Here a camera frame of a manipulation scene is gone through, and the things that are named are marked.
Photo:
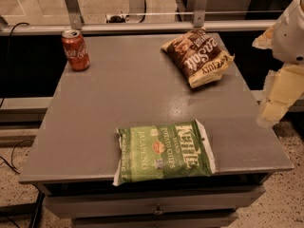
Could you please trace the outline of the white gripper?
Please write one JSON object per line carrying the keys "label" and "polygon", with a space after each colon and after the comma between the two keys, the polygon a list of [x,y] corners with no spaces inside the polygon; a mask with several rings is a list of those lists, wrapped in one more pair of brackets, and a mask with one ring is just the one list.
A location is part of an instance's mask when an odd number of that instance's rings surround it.
{"label": "white gripper", "polygon": [[304,0],[293,0],[274,26],[259,35],[252,46],[271,49],[284,64],[270,70],[265,78],[263,96],[256,122],[262,127],[277,124],[304,94]]}

